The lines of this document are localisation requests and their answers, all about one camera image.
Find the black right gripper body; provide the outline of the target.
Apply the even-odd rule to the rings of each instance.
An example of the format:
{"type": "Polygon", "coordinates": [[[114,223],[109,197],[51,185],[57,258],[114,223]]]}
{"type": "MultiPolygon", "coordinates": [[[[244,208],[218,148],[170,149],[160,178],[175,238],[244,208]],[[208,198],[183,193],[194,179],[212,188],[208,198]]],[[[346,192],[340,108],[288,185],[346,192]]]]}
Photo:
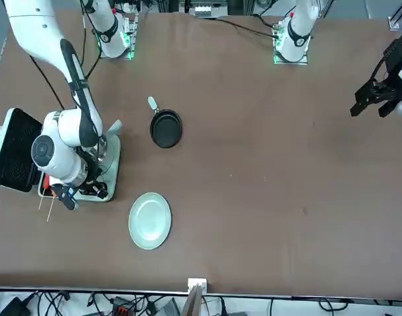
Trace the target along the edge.
{"type": "Polygon", "coordinates": [[[81,195],[89,196],[89,195],[87,194],[87,184],[90,184],[90,183],[92,183],[92,182],[97,182],[97,180],[85,181],[85,182],[83,182],[80,186],[78,186],[78,187],[73,187],[73,188],[72,188],[72,191],[71,191],[71,196],[75,196],[77,192],[78,192],[79,194],[81,194],[81,195]]]}

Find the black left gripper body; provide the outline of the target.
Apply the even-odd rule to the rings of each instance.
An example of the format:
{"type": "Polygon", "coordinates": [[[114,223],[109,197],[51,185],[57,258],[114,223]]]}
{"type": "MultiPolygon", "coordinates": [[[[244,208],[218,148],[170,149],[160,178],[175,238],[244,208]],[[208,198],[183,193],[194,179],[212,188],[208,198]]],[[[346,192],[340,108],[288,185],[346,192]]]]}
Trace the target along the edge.
{"type": "Polygon", "coordinates": [[[385,81],[402,79],[402,39],[395,39],[390,43],[384,51],[384,62],[387,72],[385,81]]]}

